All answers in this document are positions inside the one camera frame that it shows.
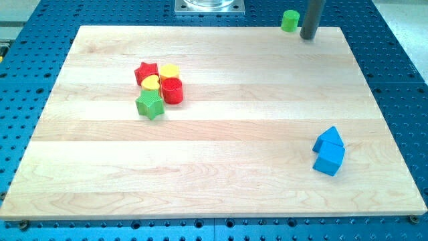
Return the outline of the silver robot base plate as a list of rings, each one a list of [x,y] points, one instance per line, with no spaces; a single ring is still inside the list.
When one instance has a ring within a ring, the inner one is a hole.
[[[175,0],[175,13],[182,15],[216,13],[244,14],[244,0]]]

